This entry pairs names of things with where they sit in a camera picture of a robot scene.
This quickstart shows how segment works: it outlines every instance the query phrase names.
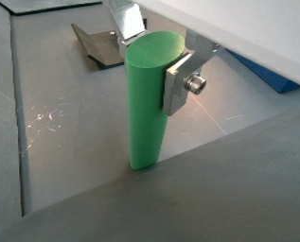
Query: scratches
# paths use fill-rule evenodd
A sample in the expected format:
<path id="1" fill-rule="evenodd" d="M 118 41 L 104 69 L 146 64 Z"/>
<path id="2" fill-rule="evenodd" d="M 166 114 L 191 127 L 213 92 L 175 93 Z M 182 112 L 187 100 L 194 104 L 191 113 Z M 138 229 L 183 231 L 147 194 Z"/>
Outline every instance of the scratches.
<path id="1" fill-rule="evenodd" d="M 14 99 L 10 98 L 3 92 L 0 92 L 0 96 L 3 96 L 11 102 L 11 104 L 15 105 Z"/>
<path id="2" fill-rule="evenodd" d="M 240 118 L 240 117 L 244 117 L 244 115 L 238 115 L 238 116 L 233 116 L 233 117 L 226 117 L 225 119 L 229 120 L 229 119 L 236 119 L 236 118 Z"/>
<path id="3" fill-rule="evenodd" d="M 28 145 L 27 148 L 32 147 L 32 144 L 39 137 L 39 135 L 48 130 L 50 132 L 56 132 L 58 129 L 62 127 L 60 122 L 62 122 L 62 117 L 66 115 L 63 109 L 59 108 L 52 108 L 48 109 L 40 113 L 35 111 L 35 105 L 31 108 L 34 114 L 32 114 L 32 121 L 27 125 L 27 129 L 30 131 L 30 136 L 28 138 Z"/>
<path id="4" fill-rule="evenodd" d="M 211 116 L 211 114 L 206 111 L 206 109 L 203 108 L 203 106 L 201 105 L 201 103 L 195 100 L 194 95 L 191 95 L 191 98 L 194 99 L 197 105 L 199 106 L 199 108 L 205 111 L 205 113 L 207 114 L 207 116 L 211 118 L 213 122 L 216 123 L 216 125 L 218 126 L 221 132 L 224 133 L 224 135 L 226 135 L 226 132 L 224 130 L 224 128 L 221 127 L 221 125 L 218 124 L 218 122 L 216 121 L 214 117 Z"/>

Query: metal clamp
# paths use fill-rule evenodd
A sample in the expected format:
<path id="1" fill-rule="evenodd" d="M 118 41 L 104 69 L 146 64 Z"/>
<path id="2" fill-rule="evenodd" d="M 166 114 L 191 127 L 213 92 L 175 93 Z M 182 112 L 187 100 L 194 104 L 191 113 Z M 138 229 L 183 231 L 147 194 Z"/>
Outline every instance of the metal clamp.
<path id="1" fill-rule="evenodd" d="M 147 34 L 139 7 L 127 0 L 103 0 L 111 23 L 118 36 L 121 56 L 126 56 L 127 46 L 137 38 Z M 178 62 L 166 70 L 163 112 L 171 116 L 186 103 L 187 93 L 198 95 L 206 85 L 199 77 L 202 64 L 210 59 L 218 45 L 197 35 L 191 30 L 186 32 L 185 53 Z"/>
<path id="2" fill-rule="evenodd" d="M 194 53 L 186 53 L 166 70 L 163 112 L 167 116 L 185 105 L 189 92 L 195 95 L 202 92 L 206 80 L 199 77 L 199 69 L 220 47 L 191 30 L 186 32 L 185 44 Z"/>

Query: blue object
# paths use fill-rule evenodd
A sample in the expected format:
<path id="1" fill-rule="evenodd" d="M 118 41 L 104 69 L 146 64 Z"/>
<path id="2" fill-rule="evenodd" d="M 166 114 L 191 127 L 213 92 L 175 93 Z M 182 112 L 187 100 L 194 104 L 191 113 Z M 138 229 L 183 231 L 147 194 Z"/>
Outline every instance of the blue object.
<path id="1" fill-rule="evenodd" d="M 282 94 L 300 87 L 292 80 L 284 78 L 274 72 L 269 71 L 260 64 L 246 59 L 233 51 L 229 53 L 241 61 L 241 63 L 250 69 L 250 71 L 262 79 L 262 81 L 274 89 L 278 94 Z"/>

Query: metal tab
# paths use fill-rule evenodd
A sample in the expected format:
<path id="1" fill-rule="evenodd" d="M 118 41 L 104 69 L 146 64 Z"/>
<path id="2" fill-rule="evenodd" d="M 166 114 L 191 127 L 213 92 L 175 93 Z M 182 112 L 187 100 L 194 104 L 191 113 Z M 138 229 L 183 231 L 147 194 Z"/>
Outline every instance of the metal tab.
<path id="1" fill-rule="evenodd" d="M 127 0 L 103 0 L 119 41 L 145 31 L 142 13 L 137 4 Z"/>

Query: metal plate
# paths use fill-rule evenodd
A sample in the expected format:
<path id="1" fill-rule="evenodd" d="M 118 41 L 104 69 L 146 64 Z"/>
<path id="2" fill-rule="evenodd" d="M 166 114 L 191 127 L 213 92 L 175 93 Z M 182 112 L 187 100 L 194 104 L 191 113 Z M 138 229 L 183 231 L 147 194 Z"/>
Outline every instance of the metal plate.
<path id="1" fill-rule="evenodd" d="M 8 11 L 0 7 L 0 231 L 20 218 L 19 150 L 10 19 Z"/>
<path id="2" fill-rule="evenodd" d="M 95 61 L 103 69 L 125 63 L 121 57 L 118 37 L 114 31 L 88 35 L 75 24 L 71 26 L 86 57 Z"/>
<path id="3" fill-rule="evenodd" d="M 62 9 L 74 6 L 92 5 L 98 0 L 0 0 L 0 4 L 15 14 L 39 12 L 50 9 Z"/>
<path id="4" fill-rule="evenodd" d="M 106 10 L 121 41 L 145 31 L 141 10 L 127 0 L 104 0 Z"/>

